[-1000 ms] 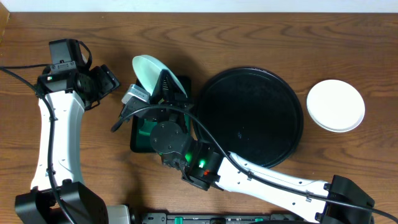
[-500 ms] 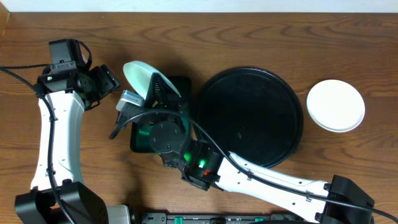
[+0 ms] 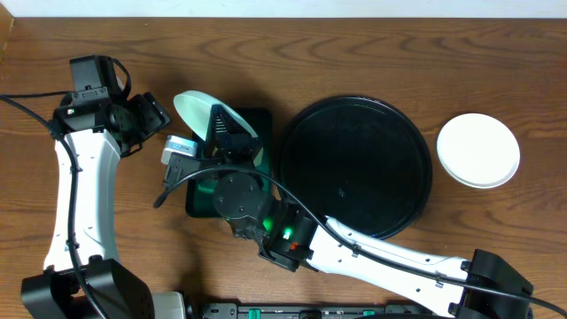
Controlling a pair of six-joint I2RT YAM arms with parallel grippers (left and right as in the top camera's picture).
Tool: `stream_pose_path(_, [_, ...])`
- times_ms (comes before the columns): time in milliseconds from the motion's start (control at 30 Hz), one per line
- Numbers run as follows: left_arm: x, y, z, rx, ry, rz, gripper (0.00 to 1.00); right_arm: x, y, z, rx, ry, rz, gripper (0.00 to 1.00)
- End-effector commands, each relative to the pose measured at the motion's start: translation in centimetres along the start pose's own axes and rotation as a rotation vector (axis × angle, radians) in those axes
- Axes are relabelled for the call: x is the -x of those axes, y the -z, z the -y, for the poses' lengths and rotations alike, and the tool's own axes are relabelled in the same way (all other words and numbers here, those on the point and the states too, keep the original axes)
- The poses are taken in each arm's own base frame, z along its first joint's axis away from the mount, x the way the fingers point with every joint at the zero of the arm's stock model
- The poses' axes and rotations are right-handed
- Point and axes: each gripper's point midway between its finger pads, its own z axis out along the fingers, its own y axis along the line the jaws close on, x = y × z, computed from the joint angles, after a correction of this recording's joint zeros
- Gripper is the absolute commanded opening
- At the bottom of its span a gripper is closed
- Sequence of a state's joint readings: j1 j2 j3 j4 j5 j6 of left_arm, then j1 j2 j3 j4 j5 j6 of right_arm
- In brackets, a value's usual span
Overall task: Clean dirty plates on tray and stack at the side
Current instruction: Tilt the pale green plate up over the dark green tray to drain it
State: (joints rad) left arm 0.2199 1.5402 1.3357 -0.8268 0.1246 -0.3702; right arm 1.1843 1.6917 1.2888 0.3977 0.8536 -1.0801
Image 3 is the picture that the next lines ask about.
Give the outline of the pale green back plate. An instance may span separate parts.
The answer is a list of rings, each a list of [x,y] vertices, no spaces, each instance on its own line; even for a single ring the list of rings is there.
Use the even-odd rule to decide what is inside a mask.
[[[204,142],[206,139],[206,130],[211,108],[213,105],[217,104],[229,107],[216,97],[212,97],[206,93],[195,90],[188,90],[174,97],[174,107],[181,119],[192,130],[192,132]],[[263,144],[258,134],[255,132],[255,153],[204,153],[204,150],[205,146],[203,149],[203,156],[206,159],[221,159],[222,161],[231,164],[248,163],[257,167],[260,164]]]

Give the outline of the white plate with green stain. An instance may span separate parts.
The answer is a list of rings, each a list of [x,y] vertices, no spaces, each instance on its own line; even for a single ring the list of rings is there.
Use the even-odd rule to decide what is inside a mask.
[[[465,113],[448,121],[439,132],[437,154],[449,175],[477,189],[492,189],[508,182],[521,159],[512,131],[482,113]]]

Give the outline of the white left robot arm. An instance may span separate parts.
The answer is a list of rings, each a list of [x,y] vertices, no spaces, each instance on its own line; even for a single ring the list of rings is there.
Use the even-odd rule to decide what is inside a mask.
[[[58,207],[43,273],[23,279],[21,299],[34,318],[156,318],[180,307],[173,292],[156,306],[150,289],[121,263],[113,192],[121,159],[171,121],[146,92],[85,97],[55,109],[50,128],[58,157]]]

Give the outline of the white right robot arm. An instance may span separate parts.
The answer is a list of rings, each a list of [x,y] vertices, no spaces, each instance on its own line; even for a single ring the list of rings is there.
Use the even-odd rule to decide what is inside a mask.
[[[399,110],[365,97],[334,97],[299,113],[266,174],[230,159],[214,208],[262,258],[395,292],[450,318],[527,318],[532,284],[502,257],[471,260],[391,243],[424,210],[431,155]]]

